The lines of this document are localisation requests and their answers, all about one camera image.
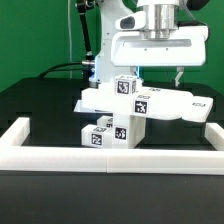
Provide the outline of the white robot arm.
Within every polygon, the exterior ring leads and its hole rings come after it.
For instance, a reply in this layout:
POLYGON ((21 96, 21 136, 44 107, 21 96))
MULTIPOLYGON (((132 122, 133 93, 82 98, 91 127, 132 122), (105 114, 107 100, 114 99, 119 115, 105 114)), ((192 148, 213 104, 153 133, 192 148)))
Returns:
POLYGON ((178 20, 178 12, 192 14, 211 0, 94 0, 101 15, 101 49, 95 57, 90 85, 115 76, 137 75, 141 67, 201 66, 206 60, 207 24, 195 18, 178 20))

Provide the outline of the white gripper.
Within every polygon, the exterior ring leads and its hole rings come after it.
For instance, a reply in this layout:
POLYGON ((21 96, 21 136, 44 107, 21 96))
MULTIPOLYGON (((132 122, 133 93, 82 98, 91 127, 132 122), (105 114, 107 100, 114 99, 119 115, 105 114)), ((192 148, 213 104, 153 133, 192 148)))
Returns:
POLYGON ((184 66, 204 64, 207 26, 182 26, 172 30, 167 38, 150 38, 143 31, 145 25, 144 11, 115 22, 118 32, 111 45, 111 61, 115 66, 177 67, 174 81, 179 86, 184 66))

